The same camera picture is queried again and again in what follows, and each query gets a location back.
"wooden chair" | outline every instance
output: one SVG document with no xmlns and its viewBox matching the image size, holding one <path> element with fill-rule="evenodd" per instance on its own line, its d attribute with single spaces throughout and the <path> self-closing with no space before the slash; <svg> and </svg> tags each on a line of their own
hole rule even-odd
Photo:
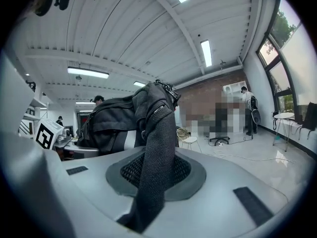
<svg viewBox="0 0 317 238">
<path fill-rule="evenodd" d="M 182 147 L 183 147 L 183 144 L 187 144 L 187 149 L 190 146 L 190 149 L 192 150 L 192 143 L 197 142 L 199 150 L 202 153 L 202 150 L 200 149 L 199 143 L 197 141 L 197 137 L 191 137 L 186 128 L 179 128 L 177 130 L 177 136 L 182 141 Z"/>
</svg>

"white floor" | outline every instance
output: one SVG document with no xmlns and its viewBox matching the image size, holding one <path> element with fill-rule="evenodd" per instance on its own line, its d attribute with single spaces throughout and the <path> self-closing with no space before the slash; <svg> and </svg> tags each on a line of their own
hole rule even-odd
<svg viewBox="0 0 317 238">
<path fill-rule="evenodd" d="M 241 133 L 236 137 L 230 137 L 229 144 L 243 141 L 244 137 L 245 134 Z M 259 128 L 258 133 L 250 141 L 219 147 L 213 146 L 214 143 L 210 143 L 212 146 L 209 146 L 208 140 L 198 136 L 198 143 L 203 154 L 219 156 L 240 165 L 266 184 L 282 192 L 288 200 L 292 200 L 308 184 L 315 160 L 291 144 L 285 152 L 285 141 L 279 139 L 273 146 L 273 139 L 272 133 Z M 197 143 L 192 144 L 192 150 L 200 152 Z"/>
</svg>

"cable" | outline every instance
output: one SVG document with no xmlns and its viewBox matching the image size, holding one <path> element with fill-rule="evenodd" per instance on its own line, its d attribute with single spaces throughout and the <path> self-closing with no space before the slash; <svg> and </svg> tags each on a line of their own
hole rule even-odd
<svg viewBox="0 0 317 238">
<path fill-rule="evenodd" d="M 297 133 L 298 129 L 301 128 L 302 126 L 297 127 L 295 133 L 293 134 L 293 133 L 292 133 L 292 125 L 291 125 L 291 134 L 292 134 L 292 135 L 295 135 L 295 134 Z"/>
<path fill-rule="evenodd" d="M 227 156 L 234 156 L 234 157 L 239 157 L 239 158 L 242 158 L 242 159 L 245 159 L 245 160 L 250 160 L 250 161 L 270 161 L 270 160 L 283 160 L 283 161 L 288 161 L 288 162 L 291 162 L 291 163 L 295 163 L 295 161 L 290 161 L 290 160 L 286 160 L 286 159 L 282 159 L 282 158 L 271 158 L 271 159 L 264 159 L 264 160 L 253 160 L 253 159 L 248 159 L 248 158 L 245 158 L 245 157 L 242 157 L 242 156 L 238 156 L 238 155 L 224 155 L 224 154 L 219 154 L 219 155 L 216 155 L 217 156 L 223 156 L 221 159 L 227 157 Z"/>
<path fill-rule="evenodd" d="M 250 140 L 253 140 L 253 135 L 251 137 L 251 139 L 247 139 L 246 137 L 243 138 L 243 141 L 238 141 L 238 142 L 234 142 L 234 143 L 231 143 L 231 144 L 227 144 L 227 145 L 233 145 L 233 144 L 237 144 L 237 143 L 243 143 L 245 141 L 250 141 Z M 208 145 L 209 146 L 212 146 L 212 147 L 216 147 L 215 145 L 210 145 L 210 141 L 208 142 Z"/>
<path fill-rule="evenodd" d="M 282 191 L 280 191 L 280 190 L 278 190 L 278 189 L 272 187 L 271 185 L 267 184 L 266 182 L 264 182 L 264 183 L 265 183 L 267 186 L 270 186 L 271 188 L 273 188 L 273 189 L 275 189 L 276 191 L 278 191 L 279 193 L 281 193 L 283 196 L 285 196 L 287 203 L 289 202 L 287 196 L 286 196 Z"/>
</svg>

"shelf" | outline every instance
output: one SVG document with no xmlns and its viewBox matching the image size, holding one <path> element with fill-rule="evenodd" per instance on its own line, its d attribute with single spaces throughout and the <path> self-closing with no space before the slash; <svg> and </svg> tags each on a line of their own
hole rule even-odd
<svg viewBox="0 0 317 238">
<path fill-rule="evenodd" d="M 40 120 L 39 117 L 35 117 L 35 116 L 27 114 L 27 113 L 24 114 L 23 119 L 24 120 L 30 120 L 30 121 L 38 121 L 38 120 Z"/>
<path fill-rule="evenodd" d="M 41 102 L 41 101 L 39 101 L 38 99 L 36 99 L 36 98 L 33 98 L 33 100 L 31 101 L 30 106 L 32 106 L 32 107 L 46 108 L 46 105 L 45 105 L 43 102 Z"/>
<path fill-rule="evenodd" d="M 26 137 L 26 138 L 30 138 L 33 139 L 34 135 L 27 135 L 27 134 L 20 134 L 21 137 Z"/>
</svg>

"ceiling beam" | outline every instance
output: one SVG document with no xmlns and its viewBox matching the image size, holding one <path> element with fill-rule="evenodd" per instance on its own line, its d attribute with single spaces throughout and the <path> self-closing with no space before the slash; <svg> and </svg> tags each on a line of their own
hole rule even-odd
<svg viewBox="0 0 317 238">
<path fill-rule="evenodd" d="M 79 85 L 60 85 L 60 84 L 46 84 L 45 91 L 81 91 L 81 92 L 91 92 L 95 94 L 107 94 L 112 95 L 113 97 L 125 97 L 134 94 L 133 92 L 120 91 L 114 89 L 105 89 L 101 87 L 92 87 L 92 86 L 79 86 Z"/>
<path fill-rule="evenodd" d="M 260 19 L 261 9 L 262 9 L 262 0 L 251 0 L 251 15 L 250 15 L 249 28 L 248 28 L 246 41 L 244 43 L 244 46 L 240 55 L 242 62 L 246 58 L 248 51 L 250 49 L 250 46 L 252 44 L 252 41 L 254 39 L 254 35 L 256 33 L 259 19 Z"/>
<path fill-rule="evenodd" d="M 107 72 L 122 73 L 126 76 L 133 77 L 144 81 L 155 81 L 156 79 L 153 76 L 147 75 L 138 70 L 132 69 L 130 67 L 124 66 L 122 64 L 112 62 L 103 58 L 93 57 L 90 55 L 75 53 L 71 51 L 63 50 L 42 50 L 42 49 L 28 49 L 25 52 L 25 57 L 33 59 L 57 59 L 57 60 L 69 60 L 87 63 L 95 66 L 100 66 L 105 68 Z"/>
<path fill-rule="evenodd" d="M 202 64 L 202 61 L 200 60 L 200 57 L 199 57 L 198 51 L 196 49 L 196 46 L 195 46 L 195 44 L 193 42 L 193 39 L 190 36 L 188 30 L 186 29 L 184 23 L 180 19 L 179 15 L 175 12 L 173 7 L 166 0 L 157 0 L 157 1 L 165 8 L 165 10 L 169 13 L 169 15 L 172 17 L 172 19 L 178 25 L 179 29 L 184 34 L 189 46 L 191 47 L 191 49 L 192 49 L 192 51 L 193 51 L 193 53 L 194 53 L 194 55 L 196 57 L 198 66 L 199 66 L 202 74 L 204 75 L 205 74 L 205 70 L 203 68 L 203 64 Z"/>
<path fill-rule="evenodd" d="M 235 70 L 243 69 L 243 65 L 242 65 L 242 63 L 240 63 L 241 61 L 239 61 L 239 60 L 237 60 L 237 61 L 238 61 L 239 65 L 236 65 L 236 66 L 233 66 L 233 67 L 229 67 L 229 68 L 226 68 L 226 69 L 220 69 L 220 70 L 205 74 L 203 76 L 200 76 L 200 77 L 194 78 L 192 80 L 189 80 L 189 81 L 183 82 L 181 84 L 178 84 L 178 85 L 174 86 L 174 88 L 176 90 L 177 89 L 181 89 L 181 88 L 184 88 L 186 86 L 195 84 L 197 82 L 203 81 L 203 80 L 208 79 L 208 78 L 216 77 L 216 76 L 219 76 L 219 75 L 222 75 L 222 74 L 225 74 L 225 73 L 229 73 L 229 72 L 232 72 L 232 71 L 235 71 Z"/>
<path fill-rule="evenodd" d="M 73 49 L 75 52 L 83 52 L 83 48 L 86 44 L 87 39 L 87 29 L 89 29 L 90 24 L 95 23 L 94 21 L 92 21 L 92 18 L 99 2 L 100 0 L 85 0 L 85 3 L 80 12 L 75 33 Z"/>
</svg>

